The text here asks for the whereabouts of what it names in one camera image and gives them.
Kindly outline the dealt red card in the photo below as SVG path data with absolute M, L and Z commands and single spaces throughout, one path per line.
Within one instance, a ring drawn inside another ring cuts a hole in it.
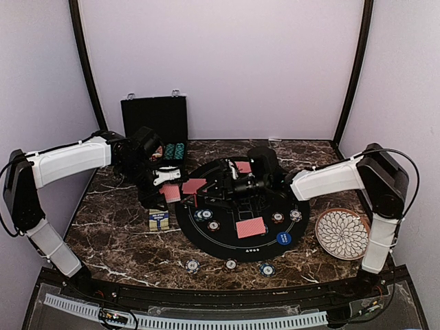
M 203 185 L 206 184 L 206 179 L 204 178 L 190 178 L 188 181 L 184 182 L 181 186 L 182 193 L 185 195 L 193 195 L 197 193 Z
M 238 161 L 235 162 L 240 173 L 251 173 L 252 169 L 249 162 Z

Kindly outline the red triangle dealer marker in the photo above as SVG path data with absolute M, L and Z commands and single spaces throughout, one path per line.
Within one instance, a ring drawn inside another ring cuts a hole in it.
M 197 194 L 187 195 L 185 198 L 181 200 L 181 203 L 184 204 L 185 206 L 192 206 L 197 208 L 198 207 Z

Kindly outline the red playing card deck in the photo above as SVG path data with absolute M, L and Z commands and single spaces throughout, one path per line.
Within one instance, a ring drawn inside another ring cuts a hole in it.
M 159 190 L 167 203 L 174 203 L 181 200 L 178 184 L 164 184 Z

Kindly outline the dealt red cards front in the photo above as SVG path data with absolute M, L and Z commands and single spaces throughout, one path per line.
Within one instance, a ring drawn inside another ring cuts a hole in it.
M 236 223 L 236 233 L 239 239 L 265 234 L 266 225 L 262 217 L 239 221 Z

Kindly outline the blue white chip mat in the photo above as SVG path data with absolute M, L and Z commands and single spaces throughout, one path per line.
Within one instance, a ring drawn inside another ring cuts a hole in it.
M 297 209 L 291 210 L 289 212 L 289 217 L 295 223 L 298 223 L 303 218 L 302 213 Z

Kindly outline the blue small blind button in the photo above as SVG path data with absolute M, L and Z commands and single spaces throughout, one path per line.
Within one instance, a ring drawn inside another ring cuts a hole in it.
M 276 235 L 276 241 L 278 244 L 282 246 L 288 246 L 292 243 L 293 239 L 290 233 L 288 232 L 279 232 Z

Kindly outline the red white chip stack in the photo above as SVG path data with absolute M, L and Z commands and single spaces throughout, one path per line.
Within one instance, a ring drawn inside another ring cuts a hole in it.
M 237 262 L 234 259 L 228 259 L 225 262 L 225 268 L 227 270 L 235 270 L 237 268 Z

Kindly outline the blue white chip stack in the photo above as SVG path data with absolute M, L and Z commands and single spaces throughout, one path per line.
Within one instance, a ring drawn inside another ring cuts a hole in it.
M 195 259 L 190 259 L 186 262 L 185 268 L 189 274 L 196 274 L 200 270 L 200 263 Z

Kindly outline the blue green chip stack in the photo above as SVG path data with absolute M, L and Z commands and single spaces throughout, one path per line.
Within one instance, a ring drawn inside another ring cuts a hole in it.
M 258 270 L 264 277 L 272 277 L 276 274 L 276 268 L 271 263 L 261 263 Z

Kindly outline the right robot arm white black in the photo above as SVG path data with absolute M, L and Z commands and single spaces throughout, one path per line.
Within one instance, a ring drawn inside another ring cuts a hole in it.
M 251 171 L 244 175 L 231 159 L 218 159 L 220 174 L 196 193 L 200 197 L 228 203 L 242 197 L 272 193 L 306 202 L 315 197 L 357 190 L 371 205 L 371 231 L 362 259 L 363 273 L 351 283 L 351 293 L 366 298 L 377 287 L 377 277 L 398 240 L 399 228 L 413 205 L 408 201 L 409 175 L 394 158 L 408 162 L 407 154 L 369 144 L 362 152 L 333 164 L 286 173 L 276 151 L 259 146 L 247 152 Z

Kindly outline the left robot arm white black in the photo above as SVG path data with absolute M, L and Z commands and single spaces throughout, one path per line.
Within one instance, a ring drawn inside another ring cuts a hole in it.
M 64 276 L 83 300 L 97 294 L 96 283 L 83 272 L 87 268 L 48 222 L 40 204 L 38 189 L 95 168 L 113 167 L 137 186 L 138 199 L 145 208 L 164 208 L 160 187 L 180 179 L 175 166 L 161 165 L 153 154 L 162 147 L 160 137 L 142 127 L 131 137 L 113 131 L 96 131 L 88 138 L 44 151 L 13 151 L 1 170 L 5 178 L 3 198 L 15 231 L 11 237 L 25 236 Z

